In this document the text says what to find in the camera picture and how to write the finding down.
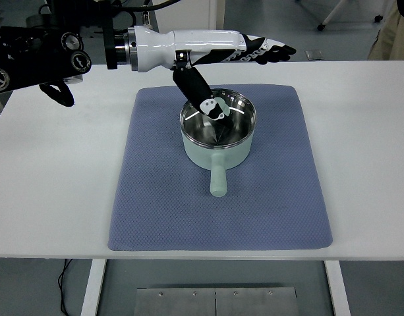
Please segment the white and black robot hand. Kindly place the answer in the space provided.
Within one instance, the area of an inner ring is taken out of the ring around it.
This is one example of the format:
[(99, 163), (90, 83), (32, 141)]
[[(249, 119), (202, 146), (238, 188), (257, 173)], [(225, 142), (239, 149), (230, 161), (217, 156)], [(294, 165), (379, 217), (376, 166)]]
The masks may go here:
[(223, 103), (196, 69), (198, 65), (288, 61), (297, 51), (279, 41), (234, 30), (175, 30), (160, 34), (144, 26), (129, 30), (129, 61), (133, 71), (162, 66), (191, 105), (213, 121), (232, 127)]

